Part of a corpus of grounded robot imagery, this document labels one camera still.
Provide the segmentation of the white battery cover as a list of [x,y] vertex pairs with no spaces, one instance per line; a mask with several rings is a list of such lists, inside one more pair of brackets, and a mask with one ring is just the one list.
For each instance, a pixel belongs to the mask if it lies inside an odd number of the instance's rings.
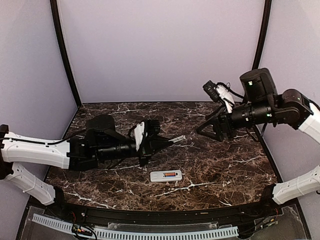
[[180,142],[180,141],[183,141],[183,140],[186,140],[186,136],[185,135],[181,135],[181,136],[172,138],[169,141],[173,142],[173,143],[177,143],[177,142]]

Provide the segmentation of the white remote control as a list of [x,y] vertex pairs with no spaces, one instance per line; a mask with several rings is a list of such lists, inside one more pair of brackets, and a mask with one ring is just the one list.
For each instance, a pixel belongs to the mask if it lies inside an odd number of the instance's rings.
[[183,175],[180,170],[152,171],[150,173],[150,181],[153,183],[178,182],[182,178]]

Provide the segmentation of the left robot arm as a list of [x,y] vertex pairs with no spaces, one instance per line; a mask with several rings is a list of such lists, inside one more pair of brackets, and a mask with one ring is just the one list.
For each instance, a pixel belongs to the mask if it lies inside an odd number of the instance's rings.
[[88,171],[105,161],[138,158],[141,167],[159,151],[172,146],[175,139],[160,135],[157,119],[144,119],[124,136],[116,131],[111,115],[101,114],[87,121],[84,130],[61,140],[25,137],[0,126],[0,178],[10,181],[23,193],[50,206],[60,218],[67,218],[70,206],[63,191],[49,185],[26,170],[22,163],[42,164],[69,171]]

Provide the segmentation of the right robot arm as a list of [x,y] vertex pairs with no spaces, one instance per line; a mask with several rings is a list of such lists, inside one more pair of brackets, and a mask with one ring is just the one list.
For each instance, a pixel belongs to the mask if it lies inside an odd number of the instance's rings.
[[253,69],[239,79],[246,99],[240,105],[233,99],[236,93],[225,83],[209,80],[203,85],[207,95],[221,106],[197,127],[199,135],[222,142],[224,137],[233,139],[238,129],[287,124],[320,141],[320,107],[314,101],[293,88],[279,94],[267,68]]

